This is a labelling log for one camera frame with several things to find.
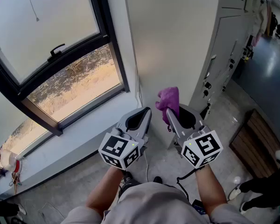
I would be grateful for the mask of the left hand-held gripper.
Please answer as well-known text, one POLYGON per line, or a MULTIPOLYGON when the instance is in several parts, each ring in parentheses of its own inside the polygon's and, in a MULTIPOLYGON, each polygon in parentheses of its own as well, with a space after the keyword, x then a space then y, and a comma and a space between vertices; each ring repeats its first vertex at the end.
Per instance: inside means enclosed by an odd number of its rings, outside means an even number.
POLYGON ((110 133, 106 133, 99 146, 98 152, 103 161, 126 171, 146 149, 145 144, 149 140, 146 134, 151 117, 149 107, 134 109, 125 114, 119 120, 118 128, 114 127, 110 133))

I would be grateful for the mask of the white window sill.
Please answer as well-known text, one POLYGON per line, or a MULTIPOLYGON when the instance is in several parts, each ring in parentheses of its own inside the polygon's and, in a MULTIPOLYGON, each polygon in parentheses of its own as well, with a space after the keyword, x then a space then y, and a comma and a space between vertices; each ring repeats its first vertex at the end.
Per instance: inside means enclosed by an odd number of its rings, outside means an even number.
POLYGON ((97 136, 104 136, 108 128, 128 111, 136 108, 135 88, 121 93, 78 121, 65 128, 63 135, 53 137, 29 154, 20 175, 21 193, 92 154, 100 144, 97 136))

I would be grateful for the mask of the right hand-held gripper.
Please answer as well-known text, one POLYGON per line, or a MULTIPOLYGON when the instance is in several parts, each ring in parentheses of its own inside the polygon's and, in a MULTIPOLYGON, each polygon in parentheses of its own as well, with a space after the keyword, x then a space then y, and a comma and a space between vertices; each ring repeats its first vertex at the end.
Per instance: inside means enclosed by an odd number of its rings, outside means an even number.
POLYGON ((201 124, 199 112, 187 105, 179 105, 179 118, 170 108, 166 110, 172 130, 177 135, 175 148, 194 168, 201 168, 214 161, 222 152, 223 146, 217 133, 201 124))

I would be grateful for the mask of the wooden slatted bench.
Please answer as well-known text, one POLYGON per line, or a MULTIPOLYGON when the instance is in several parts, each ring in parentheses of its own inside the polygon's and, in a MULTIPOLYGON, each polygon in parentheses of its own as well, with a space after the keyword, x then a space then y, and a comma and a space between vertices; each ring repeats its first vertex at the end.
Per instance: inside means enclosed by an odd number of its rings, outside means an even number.
POLYGON ((229 147, 254 178, 269 177, 280 167, 275 157, 280 142, 256 109, 245 114, 229 147))

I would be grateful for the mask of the person's grey shirt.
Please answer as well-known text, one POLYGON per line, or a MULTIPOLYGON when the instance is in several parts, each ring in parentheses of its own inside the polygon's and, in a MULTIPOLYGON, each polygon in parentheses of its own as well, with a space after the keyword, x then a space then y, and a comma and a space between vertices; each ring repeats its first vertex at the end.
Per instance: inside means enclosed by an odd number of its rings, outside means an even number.
POLYGON ((230 204, 199 214, 177 188, 147 182, 129 188, 101 217, 95 210, 77 207, 61 224, 253 224, 230 204))

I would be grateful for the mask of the half frosted window pane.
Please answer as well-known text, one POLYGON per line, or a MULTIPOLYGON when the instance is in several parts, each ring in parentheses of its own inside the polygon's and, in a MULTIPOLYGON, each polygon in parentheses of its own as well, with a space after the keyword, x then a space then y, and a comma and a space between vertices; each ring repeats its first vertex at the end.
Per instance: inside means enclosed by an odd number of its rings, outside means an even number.
POLYGON ((20 154, 47 132, 45 128, 17 109, 0 92, 0 149, 20 154))

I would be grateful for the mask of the grey metal locker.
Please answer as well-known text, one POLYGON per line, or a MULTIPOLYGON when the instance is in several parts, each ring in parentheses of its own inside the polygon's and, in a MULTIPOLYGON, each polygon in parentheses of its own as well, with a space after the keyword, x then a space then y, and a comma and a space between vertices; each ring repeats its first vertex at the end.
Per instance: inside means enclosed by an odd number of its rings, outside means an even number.
POLYGON ((190 107, 206 119, 215 100, 225 90, 247 43, 252 42, 253 25, 261 0, 218 0, 210 45, 190 107), (203 91, 209 94, 203 98, 203 91))

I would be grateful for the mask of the clear plastic bottle red label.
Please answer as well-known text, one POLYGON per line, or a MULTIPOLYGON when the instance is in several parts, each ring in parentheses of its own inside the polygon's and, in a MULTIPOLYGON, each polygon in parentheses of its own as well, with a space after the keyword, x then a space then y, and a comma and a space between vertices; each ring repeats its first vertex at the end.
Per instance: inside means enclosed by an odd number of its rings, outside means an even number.
POLYGON ((0 150, 0 164, 2 167, 12 173, 20 173, 22 170, 22 159, 19 155, 10 150, 0 150))

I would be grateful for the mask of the person's left forearm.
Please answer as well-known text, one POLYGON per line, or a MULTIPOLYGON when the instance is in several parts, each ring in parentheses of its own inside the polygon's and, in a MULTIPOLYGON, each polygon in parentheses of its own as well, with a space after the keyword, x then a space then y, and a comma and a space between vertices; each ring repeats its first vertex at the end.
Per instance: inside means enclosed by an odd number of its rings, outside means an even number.
POLYGON ((113 203, 121 180, 126 171, 111 166, 94 190, 88 195, 86 207, 96 211, 101 217, 113 203))

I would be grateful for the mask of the person's black trousers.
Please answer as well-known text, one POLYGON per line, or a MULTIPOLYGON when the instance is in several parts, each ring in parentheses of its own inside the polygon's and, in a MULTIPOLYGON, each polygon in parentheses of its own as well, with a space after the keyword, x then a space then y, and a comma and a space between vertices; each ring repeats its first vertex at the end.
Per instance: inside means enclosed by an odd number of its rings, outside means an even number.
POLYGON ((127 191, 128 188, 131 188, 131 187, 134 187, 134 186, 137 186, 140 184, 141 183, 135 179, 124 178, 123 186, 119 188, 118 198, 120 198, 123 195, 123 193, 125 191, 127 191))

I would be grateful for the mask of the black window frame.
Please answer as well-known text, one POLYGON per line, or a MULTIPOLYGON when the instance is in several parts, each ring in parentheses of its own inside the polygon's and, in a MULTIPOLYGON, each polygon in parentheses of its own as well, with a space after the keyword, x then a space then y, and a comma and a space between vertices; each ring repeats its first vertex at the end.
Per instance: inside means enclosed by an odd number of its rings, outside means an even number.
POLYGON ((63 129, 91 112, 98 106, 104 104, 111 98, 121 92, 129 92, 129 85, 124 70, 115 30, 112 22, 112 16, 107 0, 91 0, 94 9, 95 18, 98 21, 99 33, 90 38, 85 38, 76 44, 73 44, 62 51, 62 54, 54 61, 46 61, 35 73, 28 77, 22 84, 18 84, 13 74, 7 69, 6 65, 0 58, 0 92, 5 96, 16 108, 22 113, 35 121, 37 124, 48 130, 52 135, 60 136, 63 129), (54 76, 57 72, 77 60, 89 52, 109 44, 112 54, 115 55, 117 61, 117 69, 121 85, 118 91, 114 91, 107 95, 98 104, 91 106, 76 115, 72 115, 65 122, 56 122, 32 101, 28 99, 28 95, 39 85, 54 76))

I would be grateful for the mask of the person's right forearm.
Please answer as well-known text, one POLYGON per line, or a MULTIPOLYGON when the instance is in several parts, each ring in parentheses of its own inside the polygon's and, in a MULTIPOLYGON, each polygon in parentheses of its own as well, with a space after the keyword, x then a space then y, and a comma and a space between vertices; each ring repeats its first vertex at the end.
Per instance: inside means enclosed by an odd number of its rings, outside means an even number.
POLYGON ((210 165, 195 172, 198 192, 206 214, 210 217, 213 210, 227 204, 225 192, 214 175, 210 165))

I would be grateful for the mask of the hanging pale pink garment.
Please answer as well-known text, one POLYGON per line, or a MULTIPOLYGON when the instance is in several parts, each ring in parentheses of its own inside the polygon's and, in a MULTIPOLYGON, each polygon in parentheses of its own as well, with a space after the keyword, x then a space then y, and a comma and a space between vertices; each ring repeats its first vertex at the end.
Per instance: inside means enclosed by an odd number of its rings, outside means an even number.
POLYGON ((266 34, 268 28, 270 28, 272 19, 271 4, 267 0, 261 0, 260 9, 256 14, 255 23, 253 25, 252 32, 252 46, 256 47, 260 37, 266 34))

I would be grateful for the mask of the purple cloth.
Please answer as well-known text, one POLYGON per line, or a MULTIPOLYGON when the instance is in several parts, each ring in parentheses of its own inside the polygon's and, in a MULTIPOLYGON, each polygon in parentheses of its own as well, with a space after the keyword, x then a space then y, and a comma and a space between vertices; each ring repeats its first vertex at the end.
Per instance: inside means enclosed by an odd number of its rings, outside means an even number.
POLYGON ((162 112, 162 119, 168 125, 168 131, 171 132, 170 123, 166 115, 167 109, 171 109, 174 115, 179 119, 179 90, 178 87, 168 87, 158 93, 160 101, 155 102, 155 108, 162 112))

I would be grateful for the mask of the clear window glass pane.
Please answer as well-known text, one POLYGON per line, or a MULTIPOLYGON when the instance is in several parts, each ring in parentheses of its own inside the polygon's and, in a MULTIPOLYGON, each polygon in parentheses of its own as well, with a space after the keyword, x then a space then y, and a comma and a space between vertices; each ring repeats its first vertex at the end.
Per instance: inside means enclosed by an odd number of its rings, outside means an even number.
POLYGON ((28 99, 56 122, 121 84, 109 44, 72 62, 36 88, 28 99))

